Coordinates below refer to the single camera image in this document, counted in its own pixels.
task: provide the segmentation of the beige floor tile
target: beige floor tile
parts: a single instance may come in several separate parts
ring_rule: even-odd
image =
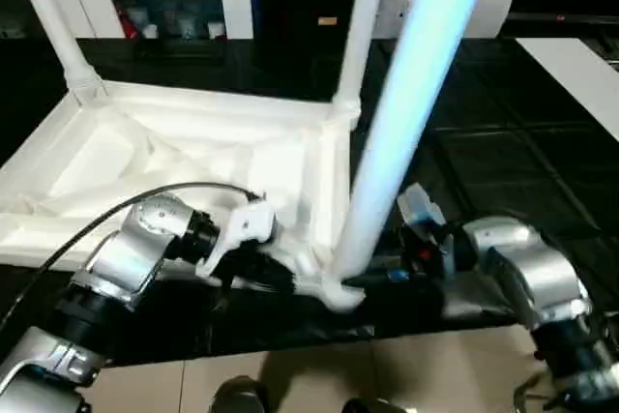
[[[96,413],[177,413],[184,362],[103,369],[82,390]]]
[[[353,397],[375,397],[366,342],[260,352],[187,362],[181,413],[203,413],[225,380],[248,375],[283,413],[339,413]]]
[[[543,365],[519,327],[371,343],[382,398],[419,413],[509,412],[514,388]]]

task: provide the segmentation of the white pipe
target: white pipe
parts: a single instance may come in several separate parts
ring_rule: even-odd
[[[331,272],[363,273],[476,0],[413,0],[373,119]]]
[[[100,85],[94,69],[86,62],[73,34],[60,14],[55,0],[30,0],[43,25],[56,55],[65,69],[70,89]]]
[[[359,94],[377,10],[378,0],[355,0],[339,73],[338,91],[333,97],[336,109],[358,111],[361,107]]]

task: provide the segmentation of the red object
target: red object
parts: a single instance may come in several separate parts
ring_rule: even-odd
[[[425,249],[424,251],[420,251],[419,252],[419,257],[422,260],[428,261],[428,260],[430,260],[432,258],[432,255],[430,254],[428,249]]]
[[[132,21],[127,15],[127,12],[117,7],[116,13],[118,14],[120,25],[123,27],[123,33],[125,33],[125,37],[127,39],[136,39],[139,36],[139,32],[137,31],[137,28],[133,26]]]

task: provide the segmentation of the black countertop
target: black countertop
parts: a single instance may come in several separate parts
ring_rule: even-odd
[[[327,103],[341,47],[227,43],[81,43],[105,79],[252,93]],[[393,44],[372,44],[363,114],[351,134],[354,173]],[[65,92],[47,44],[0,43],[0,120],[5,161]],[[511,210],[555,235],[599,306],[619,310],[617,142],[514,41],[465,41],[447,76],[402,185],[420,182],[449,220]],[[387,227],[398,224],[393,214]],[[0,310],[31,271],[0,266]],[[61,288],[50,273],[15,320],[14,334],[37,321]],[[234,291],[228,311],[209,313],[213,289],[161,282],[145,299],[120,347],[118,364],[370,339],[514,322],[491,282],[476,273],[440,287],[391,284],[355,313],[333,315],[310,298]],[[189,320],[185,315],[192,314]]]

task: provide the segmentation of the light blue tube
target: light blue tube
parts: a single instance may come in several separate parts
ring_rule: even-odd
[[[331,272],[339,278],[368,267],[475,1],[413,0],[332,262]]]

